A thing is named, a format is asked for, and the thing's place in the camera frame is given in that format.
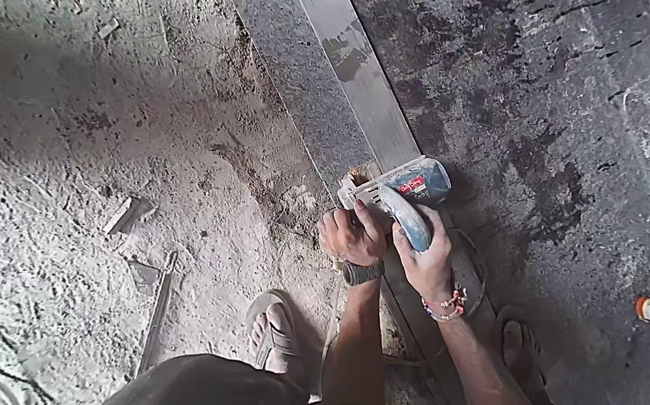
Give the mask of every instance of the blue angle grinder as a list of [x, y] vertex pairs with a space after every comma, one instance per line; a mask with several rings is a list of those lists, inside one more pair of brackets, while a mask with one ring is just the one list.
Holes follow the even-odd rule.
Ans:
[[355, 201], [362, 200], [386, 232], [393, 219], [398, 221], [413, 249], [424, 252], [432, 232], [415, 205], [435, 207], [445, 201], [451, 187], [445, 168], [422, 155], [387, 173], [377, 171], [375, 162], [350, 170], [340, 180], [340, 202], [353, 209]]

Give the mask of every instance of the wristwatch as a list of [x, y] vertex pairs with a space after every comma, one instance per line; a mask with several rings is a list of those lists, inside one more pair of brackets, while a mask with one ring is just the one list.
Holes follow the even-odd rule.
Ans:
[[350, 286], [380, 278], [384, 273], [385, 265], [382, 260], [372, 266], [359, 266], [347, 260], [342, 265], [342, 277]]

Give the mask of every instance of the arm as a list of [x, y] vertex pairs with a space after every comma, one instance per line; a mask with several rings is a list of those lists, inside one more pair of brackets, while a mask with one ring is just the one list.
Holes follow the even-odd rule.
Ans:
[[[392, 239], [413, 288], [430, 304], [433, 312], [449, 314], [452, 308], [442, 308], [437, 303], [452, 298], [452, 268], [448, 260], [452, 244], [437, 211], [423, 205], [418, 208], [433, 226], [428, 250], [413, 250], [398, 223], [392, 225]], [[463, 317], [438, 322], [438, 325], [464, 391], [474, 405], [530, 404], [502, 360], [488, 353]]]
[[[355, 202], [355, 215], [364, 228], [355, 228], [350, 212], [327, 213], [318, 223], [325, 253], [339, 261], [371, 266], [383, 258], [385, 234], [362, 201]], [[380, 337], [380, 280], [350, 287], [324, 400], [329, 404], [383, 404], [385, 378]]]

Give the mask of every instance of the forearm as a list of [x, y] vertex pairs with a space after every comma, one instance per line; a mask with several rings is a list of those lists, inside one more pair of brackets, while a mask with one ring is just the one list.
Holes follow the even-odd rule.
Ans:
[[530, 404], [502, 360], [490, 355], [462, 317], [439, 323], [442, 338], [473, 405]]
[[349, 289], [331, 370], [328, 404], [385, 402], [379, 280]]

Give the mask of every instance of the red label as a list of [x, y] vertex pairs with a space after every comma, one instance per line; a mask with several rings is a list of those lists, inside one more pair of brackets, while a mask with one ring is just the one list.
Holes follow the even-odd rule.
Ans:
[[422, 176], [418, 176], [408, 181], [407, 183], [398, 186], [398, 191], [400, 191], [400, 194], [406, 194], [424, 184], [425, 180], [422, 180]]

